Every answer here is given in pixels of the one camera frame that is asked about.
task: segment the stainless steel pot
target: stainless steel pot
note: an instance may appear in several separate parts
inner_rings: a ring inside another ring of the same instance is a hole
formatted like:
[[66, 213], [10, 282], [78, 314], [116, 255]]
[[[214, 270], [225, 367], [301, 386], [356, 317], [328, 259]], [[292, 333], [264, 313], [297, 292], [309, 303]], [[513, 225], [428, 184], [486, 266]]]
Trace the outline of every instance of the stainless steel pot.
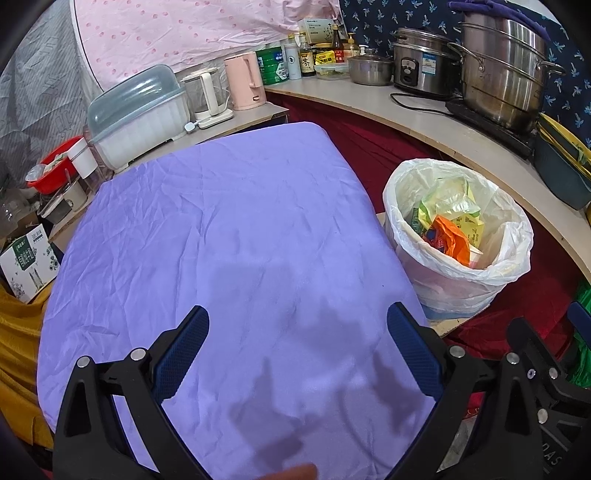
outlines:
[[392, 81], [392, 60], [377, 55], [349, 58], [349, 76], [361, 85], [388, 85]]
[[466, 104], [505, 128], [531, 131], [547, 76], [566, 73], [546, 61], [544, 40], [513, 20], [467, 13], [462, 44], [448, 46], [462, 56]]

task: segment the green bag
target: green bag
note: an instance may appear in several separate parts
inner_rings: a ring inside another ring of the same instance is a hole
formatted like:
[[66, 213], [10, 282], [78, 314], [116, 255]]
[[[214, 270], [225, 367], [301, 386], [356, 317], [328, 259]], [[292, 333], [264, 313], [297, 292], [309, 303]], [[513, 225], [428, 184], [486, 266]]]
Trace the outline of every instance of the green bag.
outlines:
[[[577, 301], [591, 313], [591, 286], [583, 280], [577, 292]], [[569, 382], [579, 387], [591, 387], [591, 350], [578, 332], [574, 333], [574, 341], [579, 347], [579, 364], [569, 375]]]

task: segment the curved countertop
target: curved countertop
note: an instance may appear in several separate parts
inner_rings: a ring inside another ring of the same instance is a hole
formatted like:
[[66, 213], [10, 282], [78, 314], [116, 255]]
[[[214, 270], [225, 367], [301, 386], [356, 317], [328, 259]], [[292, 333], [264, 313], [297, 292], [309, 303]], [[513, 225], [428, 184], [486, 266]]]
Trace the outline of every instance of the curved countertop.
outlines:
[[[362, 115], [399, 130], [462, 163], [509, 193], [538, 220], [591, 281], [591, 226], [582, 211], [558, 200], [535, 168], [510, 150], [458, 120], [396, 105], [392, 86], [368, 87], [350, 80], [306, 78], [265, 87], [268, 92], [320, 102]], [[408, 106], [446, 111], [444, 102], [406, 97]]]

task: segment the small pot with lid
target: small pot with lid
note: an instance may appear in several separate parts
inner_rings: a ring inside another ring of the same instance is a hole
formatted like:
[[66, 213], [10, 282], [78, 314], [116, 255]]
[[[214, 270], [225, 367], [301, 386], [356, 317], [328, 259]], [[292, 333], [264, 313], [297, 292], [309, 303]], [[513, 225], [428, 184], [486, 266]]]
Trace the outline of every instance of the small pot with lid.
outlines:
[[377, 55], [359, 55], [349, 58], [351, 80], [361, 85], [382, 86], [392, 81], [392, 60]]

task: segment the white plastic bag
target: white plastic bag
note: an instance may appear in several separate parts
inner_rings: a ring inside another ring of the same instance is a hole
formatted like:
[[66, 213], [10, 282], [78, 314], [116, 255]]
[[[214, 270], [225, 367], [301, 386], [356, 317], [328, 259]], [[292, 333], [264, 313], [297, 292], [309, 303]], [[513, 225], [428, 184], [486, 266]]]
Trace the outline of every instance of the white plastic bag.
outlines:
[[[467, 178], [485, 223], [475, 269], [429, 246], [406, 222], [413, 207], [440, 178]], [[384, 189], [386, 235], [396, 249], [430, 320], [470, 318], [503, 287], [530, 270], [534, 232], [513, 198], [479, 173], [453, 162], [419, 158], [403, 162]]]

